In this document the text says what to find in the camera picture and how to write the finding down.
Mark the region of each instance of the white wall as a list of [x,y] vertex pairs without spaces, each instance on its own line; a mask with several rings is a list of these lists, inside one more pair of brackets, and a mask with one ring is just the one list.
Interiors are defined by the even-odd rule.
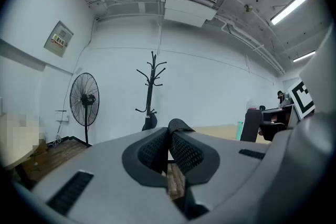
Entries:
[[44,67],[42,62],[0,40],[0,97],[4,113],[39,115]]
[[[58,21],[74,33],[63,57],[44,48]],[[47,142],[57,133],[55,110],[62,109],[70,72],[89,43],[92,24],[93,13],[85,0],[7,0],[1,12],[0,38],[17,50],[12,53],[16,61],[0,58],[0,96],[7,112],[39,114]],[[34,68],[26,66],[25,57],[19,57],[22,52],[35,58],[30,58]],[[68,135],[66,123],[60,134]]]
[[[73,33],[63,57],[44,48],[62,21]],[[7,0],[1,14],[0,38],[27,54],[72,72],[90,40],[93,14],[85,0]]]
[[[156,18],[120,18],[100,23],[78,66],[91,73],[100,92],[100,107],[89,137],[96,143],[138,132],[144,124],[151,50],[156,53]],[[190,126],[236,124],[243,121],[246,104],[253,100],[267,108],[278,106],[278,79],[254,61],[246,65],[246,46],[217,28],[199,29],[164,21],[157,62],[166,70],[154,87],[152,108],[158,126],[180,118]],[[71,117],[69,132],[84,131]]]
[[286,72],[286,74],[280,77],[280,80],[285,81],[289,79],[298,78],[303,68],[304,66],[299,66],[299,67],[294,67],[293,69],[290,69],[289,71]]
[[[69,98],[66,98],[66,93],[70,78],[70,73],[49,65],[45,67],[41,77],[39,113],[47,143],[55,139],[59,127],[59,122],[55,121],[55,110],[62,110],[64,101],[65,109],[68,109]],[[67,122],[62,123],[59,131],[61,137],[69,135],[67,126]]]

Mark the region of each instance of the fluorescent light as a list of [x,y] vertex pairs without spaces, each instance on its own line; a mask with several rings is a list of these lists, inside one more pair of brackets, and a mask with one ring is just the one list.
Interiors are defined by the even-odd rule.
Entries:
[[297,62],[297,61],[302,60],[302,59],[304,59],[306,57],[312,56],[314,53],[315,53],[315,51],[312,51],[312,52],[310,52],[310,53],[308,53],[306,55],[303,55],[303,56],[301,56],[299,58],[294,59],[293,62]]
[[271,19],[271,22],[275,25],[280,22],[283,18],[285,18],[288,14],[290,14],[294,9],[300,6],[306,0],[293,0],[290,4],[285,7],[278,15]]

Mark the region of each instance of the warning sign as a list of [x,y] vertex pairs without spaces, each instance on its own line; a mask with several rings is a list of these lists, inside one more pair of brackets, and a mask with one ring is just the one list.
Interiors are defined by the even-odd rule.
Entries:
[[61,48],[63,48],[63,45],[65,44],[65,41],[56,34],[54,34],[54,36],[52,37],[51,42],[57,44]]

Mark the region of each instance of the table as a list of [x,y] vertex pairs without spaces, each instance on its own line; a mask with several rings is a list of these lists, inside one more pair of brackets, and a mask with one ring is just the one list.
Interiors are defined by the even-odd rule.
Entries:
[[28,189],[32,183],[22,167],[22,162],[37,149],[43,133],[39,122],[26,115],[5,114],[0,117],[0,153],[6,170],[15,168],[22,183]]
[[[205,126],[192,127],[197,133],[206,134],[214,137],[236,140],[236,125],[219,125],[219,126]],[[256,143],[269,144],[271,141],[265,140],[261,135],[257,135]]]

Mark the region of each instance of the coat rack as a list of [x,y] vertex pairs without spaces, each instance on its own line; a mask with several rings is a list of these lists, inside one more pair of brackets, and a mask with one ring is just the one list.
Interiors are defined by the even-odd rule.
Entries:
[[146,112],[146,118],[145,118],[145,124],[142,128],[142,130],[149,130],[149,129],[153,129],[156,127],[157,124],[157,119],[156,119],[156,111],[151,110],[151,102],[152,102],[152,92],[153,92],[153,86],[162,86],[163,84],[158,84],[156,85],[154,82],[156,79],[159,79],[159,75],[165,70],[165,68],[163,68],[157,75],[155,75],[156,69],[159,65],[162,65],[164,63],[167,62],[161,62],[157,65],[155,65],[155,61],[156,61],[156,55],[153,54],[152,52],[152,63],[147,62],[150,66],[151,66],[151,76],[150,78],[148,78],[144,73],[142,73],[140,70],[137,69],[137,72],[143,74],[146,79],[147,79],[147,83],[145,85],[148,86],[148,91],[147,91],[147,101],[146,101],[146,109],[144,111],[141,111],[139,109],[135,109],[136,111],[139,112]]

